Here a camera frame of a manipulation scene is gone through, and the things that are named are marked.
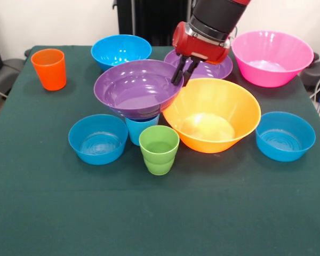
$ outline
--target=pink bowl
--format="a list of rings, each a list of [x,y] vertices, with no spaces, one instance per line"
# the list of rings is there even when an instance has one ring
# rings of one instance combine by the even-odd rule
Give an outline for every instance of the pink bowl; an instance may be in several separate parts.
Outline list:
[[[244,78],[262,87],[285,85],[314,58],[307,43],[277,31],[244,33],[236,37],[232,48]]]

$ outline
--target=white wall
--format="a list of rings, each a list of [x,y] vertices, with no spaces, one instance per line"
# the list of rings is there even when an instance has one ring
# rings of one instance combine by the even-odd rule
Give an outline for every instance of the white wall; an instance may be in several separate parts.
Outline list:
[[[112,0],[0,0],[0,53],[23,58],[34,45],[92,45],[118,34]]]
[[[92,45],[118,34],[112,2],[0,0],[1,55],[22,58],[33,45]],[[294,34],[320,54],[320,0],[252,0],[238,27],[240,33],[272,29]]]

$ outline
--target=purple bowl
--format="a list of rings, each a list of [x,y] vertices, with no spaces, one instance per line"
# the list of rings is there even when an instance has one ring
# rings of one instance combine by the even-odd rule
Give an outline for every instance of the purple bowl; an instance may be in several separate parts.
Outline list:
[[[159,60],[135,60],[112,67],[95,82],[96,98],[129,119],[160,114],[183,85],[171,83],[175,66]]]
[[[175,50],[169,52],[164,61],[177,66],[179,64],[180,57],[176,55]],[[192,63],[190,59],[186,61],[184,70]],[[194,70],[191,79],[194,78],[219,78],[223,79],[227,77],[233,70],[233,61],[229,56],[226,56],[221,64],[213,65],[209,63],[200,62],[198,67]]]

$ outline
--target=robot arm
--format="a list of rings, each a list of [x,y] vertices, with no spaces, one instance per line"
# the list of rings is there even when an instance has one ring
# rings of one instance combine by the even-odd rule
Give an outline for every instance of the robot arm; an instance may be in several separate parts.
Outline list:
[[[184,86],[200,61],[221,63],[230,50],[229,35],[234,30],[250,0],[199,0],[188,23],[180,22],[174,31],[172,45],[180,63],[172,77],[178,85],[182,77]],[[186,60],[192,59],[183,72]]]

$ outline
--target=blue bowl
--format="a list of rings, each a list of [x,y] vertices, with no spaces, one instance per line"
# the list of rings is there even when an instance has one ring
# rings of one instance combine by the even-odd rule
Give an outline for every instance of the blue bowl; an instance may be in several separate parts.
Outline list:
[[[267,157],[292,162],[302,157],[315,143],[312,126],[301,117],[287,112],[262,115],[256,128],[256,143]]]
[[[150,54],[150,43],[133,35],[109,36],[91,47],[91,56],[103,71],[132,60],[148,59]]]
[[[69,132],[69,143],[81,160],[103,165],[117,160],[128,138],[126,124],[112,115],[87,116]]]

